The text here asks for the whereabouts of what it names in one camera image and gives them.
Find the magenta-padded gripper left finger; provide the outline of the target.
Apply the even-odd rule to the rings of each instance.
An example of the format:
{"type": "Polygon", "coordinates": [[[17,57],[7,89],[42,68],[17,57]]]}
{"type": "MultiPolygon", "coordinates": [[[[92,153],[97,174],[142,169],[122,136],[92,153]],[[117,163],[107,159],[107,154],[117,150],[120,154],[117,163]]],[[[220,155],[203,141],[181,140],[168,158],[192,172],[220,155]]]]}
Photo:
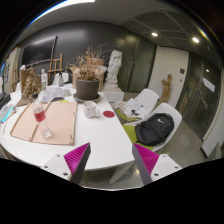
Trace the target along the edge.
{"type": "Polygon", "coordinates": [[[90,144],[86,143],[65,155],[56,154],[42,166],[42,169],[72,183],[79,184],[90,153],[90,144]]]}

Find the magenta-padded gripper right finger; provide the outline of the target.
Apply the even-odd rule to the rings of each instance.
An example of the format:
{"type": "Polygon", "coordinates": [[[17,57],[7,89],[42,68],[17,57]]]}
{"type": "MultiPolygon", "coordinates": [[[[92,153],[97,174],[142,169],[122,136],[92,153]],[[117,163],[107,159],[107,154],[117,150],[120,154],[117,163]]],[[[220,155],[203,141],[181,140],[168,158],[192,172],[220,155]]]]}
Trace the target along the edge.
{"type": "Polygon", "coordinates": [[[137,143],[132,146],[132,154],[144,185],[182,169],[167,154],[158,155],[137,143]]]}

